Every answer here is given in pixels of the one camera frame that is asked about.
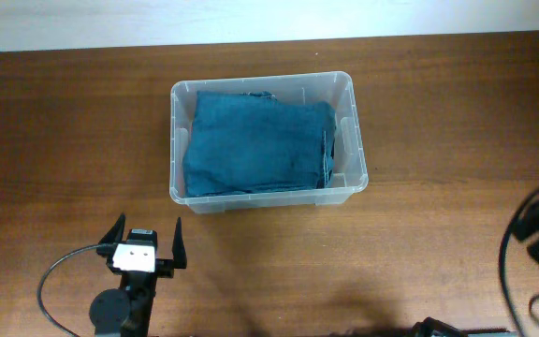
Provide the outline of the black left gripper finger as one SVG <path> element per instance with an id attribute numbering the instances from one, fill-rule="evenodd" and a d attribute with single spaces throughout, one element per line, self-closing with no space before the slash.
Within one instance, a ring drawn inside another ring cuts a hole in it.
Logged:
<path id="1" fill-rule="evenodd" d="M 112 256 L 124 235 L 125 214 L 121 213 L 115 224 L 102 237 L 95 249 L 99 256 Z"/>
<path id="2" fill-rule="evenodd" d="M 174 270 L 185 270 L 187 268 L 187 254 L 182 237 L 182 219 L 177 218 L 172 242 L 172 268 Z"/>

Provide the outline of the dark blue jeans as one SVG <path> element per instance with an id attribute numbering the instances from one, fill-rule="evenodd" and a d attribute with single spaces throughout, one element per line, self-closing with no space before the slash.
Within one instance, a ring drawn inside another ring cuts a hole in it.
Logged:
<path id="1" fill-rule="evenodd" d="M 182 160 L 185 195 L 322 189 L 334 168 L 335 133 L 335 110 L 325 101 L 200 92 Z"/>

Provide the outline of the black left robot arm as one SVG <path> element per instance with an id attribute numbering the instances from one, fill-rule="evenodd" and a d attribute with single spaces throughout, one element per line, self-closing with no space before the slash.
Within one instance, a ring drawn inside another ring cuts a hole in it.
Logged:
<path id="1" fill-rule="evenodd" d="M 109 270 L 121 277 L 118 287 L 102 291 L 91 303 L 89 318 L 96 336 L 146 337 L 157 280 L 171 279 L 174 271 L 187 268 L 181 219 L 175 225 L 170 259 L 156 255 L 156 231 L 133 228 L 124 234 L 124 225 L 122 214 L 96 249 Z"/>

